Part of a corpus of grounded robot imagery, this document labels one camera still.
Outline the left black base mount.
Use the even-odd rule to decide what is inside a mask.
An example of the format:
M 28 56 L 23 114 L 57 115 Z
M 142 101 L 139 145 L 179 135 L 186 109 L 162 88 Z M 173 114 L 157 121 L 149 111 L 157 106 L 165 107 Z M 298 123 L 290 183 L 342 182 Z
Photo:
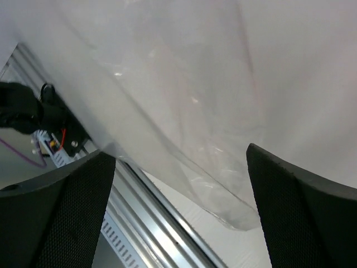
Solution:
M 52 153 L 65 152 L 74 157 L 90 140 L 90 136 L 52 84 L 42 86 L 40 103 L 43 107 L 41 130 L 49 137 L 45 145 Z

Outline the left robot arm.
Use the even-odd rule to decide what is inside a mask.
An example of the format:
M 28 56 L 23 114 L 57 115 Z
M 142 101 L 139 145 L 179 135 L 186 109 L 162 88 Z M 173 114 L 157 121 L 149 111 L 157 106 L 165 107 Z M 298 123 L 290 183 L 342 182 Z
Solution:
M 33 90 L 16 82 L 1 82 L 1 127 L 30 135 L 41 128 L 42 105 Z

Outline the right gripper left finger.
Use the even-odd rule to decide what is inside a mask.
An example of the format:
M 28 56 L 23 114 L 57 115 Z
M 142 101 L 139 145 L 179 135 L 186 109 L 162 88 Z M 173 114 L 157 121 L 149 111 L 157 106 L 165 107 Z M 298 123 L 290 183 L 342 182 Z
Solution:
M 115 158 L 86 157 L 1 190 L 2 267 L 91 267 Z

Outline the aluminium rail frame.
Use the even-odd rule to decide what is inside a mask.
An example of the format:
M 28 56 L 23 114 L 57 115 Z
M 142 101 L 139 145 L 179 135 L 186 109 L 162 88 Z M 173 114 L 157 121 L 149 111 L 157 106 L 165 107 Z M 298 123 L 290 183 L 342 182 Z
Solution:
M 50 76 L 24 44 L 1 48 L 1 79 L 31 86 L 39 96 Z M 97 148 L 87 141 L 82 149 Z M 135 165 L 117 160 L 108 205 L 146 267 L 227 267 Z

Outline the clear zip top bag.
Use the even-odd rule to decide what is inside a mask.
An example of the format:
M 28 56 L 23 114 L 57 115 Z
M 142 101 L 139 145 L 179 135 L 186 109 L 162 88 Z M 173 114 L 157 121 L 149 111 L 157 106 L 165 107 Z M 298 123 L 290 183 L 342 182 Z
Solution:
M 355 1 L 2 1 L 97 146 L 259 225 L 254 143 L 356 186 Z

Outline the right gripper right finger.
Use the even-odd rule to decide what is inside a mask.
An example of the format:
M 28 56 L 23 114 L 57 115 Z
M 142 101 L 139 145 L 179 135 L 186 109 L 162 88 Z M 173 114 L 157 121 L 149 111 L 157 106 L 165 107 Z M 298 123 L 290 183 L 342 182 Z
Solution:
M 355 267 L 356 189 L 255 144 L 246 157 L 271 265 Z

